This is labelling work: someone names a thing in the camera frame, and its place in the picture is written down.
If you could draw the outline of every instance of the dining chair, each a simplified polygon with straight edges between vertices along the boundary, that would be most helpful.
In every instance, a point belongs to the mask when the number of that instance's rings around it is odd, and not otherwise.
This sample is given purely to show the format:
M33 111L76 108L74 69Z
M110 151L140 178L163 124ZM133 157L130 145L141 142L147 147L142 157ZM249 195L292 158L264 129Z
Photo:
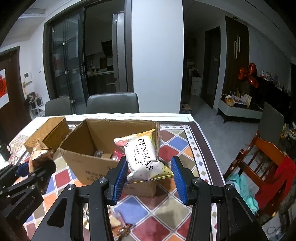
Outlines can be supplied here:
M72 115L69 96L63 96L45 103L45 116Z
M96 113L139 113L136 93L109 93L91 95L87 100L86 112Z
M260 138L278 146L283 125L284 116L265 102L262 117L258 125Z
M252 156L251 160L248 163L245 163L245 157L254 146L257 147L257 150ZM260 151L263 153L263 158L261 162L257 165L257 167L253 170L251 169L250 165ZM285 157L286 155L282 153L281 150L275 146L275 144L263 140L260 137L259 132L257 131L248 148L246 150L241 149L239 151L237 157L230 164L223 177L224 179L226 179L238 167L240 168L239 175L244 172L260 188L264 184L264 182L268 182L274 176L277 167L284 161ZM261 169L264 166L265 162L268 161L268 158L271 159L271 162L269 163L268 167L263 170L262 174L259 173L260 171L262 171ZM258 211L258 219L263 215L269 216L269 218L261 223L261 225L265 224L276 215L282 195L284 193L284 189L285 184L278 190L275 197L264 208Z

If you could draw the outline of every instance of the blue gripper pad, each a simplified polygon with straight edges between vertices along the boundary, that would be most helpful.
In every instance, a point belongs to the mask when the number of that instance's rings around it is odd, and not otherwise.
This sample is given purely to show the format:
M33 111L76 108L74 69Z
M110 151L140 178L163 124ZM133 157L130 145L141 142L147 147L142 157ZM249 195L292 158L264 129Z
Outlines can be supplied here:
M19 177L27 176L29 174L29 162L25 162L24 164L21 164L16 174Z
M171 171L174 173L174 181L178 191L178 195L180 200L184 205L188 203L188 192L190 183L186 183L183 177L183 165L179 159L179 157L174 156L170 162Z
M114 194L113 194L113 202L116 203L119 201L124 184L126 182L126 177L128 174L128 164L127 161L121 167L121 170L117 176L117 180L114 185Z

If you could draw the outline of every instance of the gray carpet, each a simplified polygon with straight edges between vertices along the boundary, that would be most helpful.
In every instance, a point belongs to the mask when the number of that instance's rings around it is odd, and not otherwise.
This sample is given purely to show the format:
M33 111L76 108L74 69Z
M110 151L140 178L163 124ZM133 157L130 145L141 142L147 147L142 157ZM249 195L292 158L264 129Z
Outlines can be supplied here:
M215 108L211 109L199 96L188 96L185 101L192 108L192 116L200 125L215 155L218 166L222 174L224 174L240 149L245 150L248 147L257 131L258 124L242 122L226 122L223 124L224 119L216 115L217 110ZM251 159L254 151L252 150L246 160ZM248 177L247 180L249 191L251 195L254 195L258 187ZM274 234L267 234L268 228L275 227L277 229L279 226L280 221L277 214L262 228L267 237L270 238Z

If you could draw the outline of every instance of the black mug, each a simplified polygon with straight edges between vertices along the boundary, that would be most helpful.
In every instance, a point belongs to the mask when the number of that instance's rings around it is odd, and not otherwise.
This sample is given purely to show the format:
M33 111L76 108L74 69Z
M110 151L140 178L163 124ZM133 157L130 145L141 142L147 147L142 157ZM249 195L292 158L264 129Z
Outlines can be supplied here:
M10 146L3 144L0 147L0 155L4 158L5 161L8 161L8 159L10 158Z

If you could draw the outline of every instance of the teal cloth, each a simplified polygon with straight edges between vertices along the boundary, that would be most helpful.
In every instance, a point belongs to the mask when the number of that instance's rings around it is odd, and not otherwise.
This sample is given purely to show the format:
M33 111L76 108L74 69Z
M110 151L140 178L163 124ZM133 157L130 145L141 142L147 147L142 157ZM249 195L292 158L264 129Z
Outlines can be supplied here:
M254 197L250 195L248 182L245 176L243 175L239 176L237 173L231 174L226 179L226 184L231 184L235 187L237 192L241 195L243 200L246 202L246 204L254 214L258 211L259 209L258 202Z

